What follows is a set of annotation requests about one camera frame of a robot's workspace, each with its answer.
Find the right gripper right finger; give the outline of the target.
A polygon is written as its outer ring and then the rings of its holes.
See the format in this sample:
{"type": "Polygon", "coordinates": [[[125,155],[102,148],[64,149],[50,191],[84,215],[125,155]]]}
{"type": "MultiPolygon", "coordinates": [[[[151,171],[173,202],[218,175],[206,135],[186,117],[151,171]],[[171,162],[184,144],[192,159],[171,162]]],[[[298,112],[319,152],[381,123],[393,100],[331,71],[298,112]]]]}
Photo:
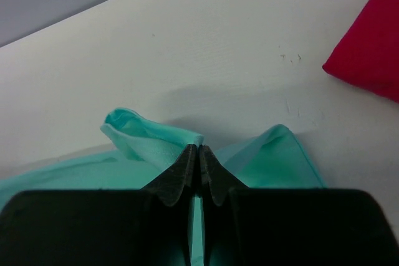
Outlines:
{"type": "Polygon", "coordinates": [[[199,149],[205,265],[397,265],[378,202],[357,189],[250,188],[199,149]]]}

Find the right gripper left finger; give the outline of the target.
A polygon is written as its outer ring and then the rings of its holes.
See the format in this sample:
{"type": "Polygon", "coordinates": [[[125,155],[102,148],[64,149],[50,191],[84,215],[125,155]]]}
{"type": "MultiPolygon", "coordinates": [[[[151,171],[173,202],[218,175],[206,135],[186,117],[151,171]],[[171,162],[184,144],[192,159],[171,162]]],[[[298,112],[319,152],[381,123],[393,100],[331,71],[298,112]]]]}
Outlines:
{"type": "Polygon", "coordinates": [[[196,154],[141,189],[19,192],[1,212],[1,264],[189,265],[196,154]]]}

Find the teal t-shirt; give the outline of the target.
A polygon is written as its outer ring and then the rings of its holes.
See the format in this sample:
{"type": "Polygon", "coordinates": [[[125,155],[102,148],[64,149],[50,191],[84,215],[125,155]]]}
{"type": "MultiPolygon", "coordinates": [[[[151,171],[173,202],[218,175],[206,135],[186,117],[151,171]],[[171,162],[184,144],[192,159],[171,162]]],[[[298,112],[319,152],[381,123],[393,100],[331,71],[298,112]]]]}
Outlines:
{"type": "MultiPolygon", "coordinates": [[[[197,147],[194,170],[191,263],[205,265],[199,149],[203,136],[116,109],[101,127],[115,151],[76,158],[1,182],[1,212],[13,196],[31,190],[141,189],[168,169],[188,145],[197,147]]],[[[245,143],[212,151],[250,188],[321,188],[322,178],[294,134],[276,125],[245,143]]]]}

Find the folded magenta t-shirt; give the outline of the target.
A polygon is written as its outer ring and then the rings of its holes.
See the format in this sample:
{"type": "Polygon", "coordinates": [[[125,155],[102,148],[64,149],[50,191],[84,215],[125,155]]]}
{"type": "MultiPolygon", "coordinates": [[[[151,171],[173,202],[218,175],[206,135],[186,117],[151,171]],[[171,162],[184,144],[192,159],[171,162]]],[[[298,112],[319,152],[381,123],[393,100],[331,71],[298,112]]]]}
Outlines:
{"type": "Polygon", "coordinates": [[[398,102],[398,0],[368,0],[322,68],[398,102]]]}

